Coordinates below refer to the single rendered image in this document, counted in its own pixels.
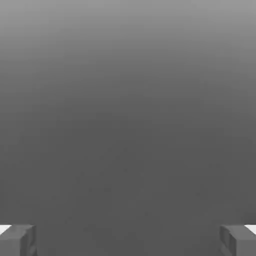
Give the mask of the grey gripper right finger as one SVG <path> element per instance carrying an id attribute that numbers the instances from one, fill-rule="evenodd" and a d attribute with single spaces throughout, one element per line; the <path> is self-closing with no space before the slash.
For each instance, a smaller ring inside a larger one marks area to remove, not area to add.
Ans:
<path id="1" fill-rule="evenodd" d="M 222 256 L 256 256 L 256 224 L 221 225 Z"/>

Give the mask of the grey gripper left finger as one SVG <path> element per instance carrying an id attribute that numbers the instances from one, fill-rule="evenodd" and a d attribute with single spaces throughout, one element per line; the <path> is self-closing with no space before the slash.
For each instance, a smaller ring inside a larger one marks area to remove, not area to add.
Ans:
<path id="1" fill-rule="evenodd" d="M 0 256 L 38 256 L 37 226 L 0 224 Z"/>

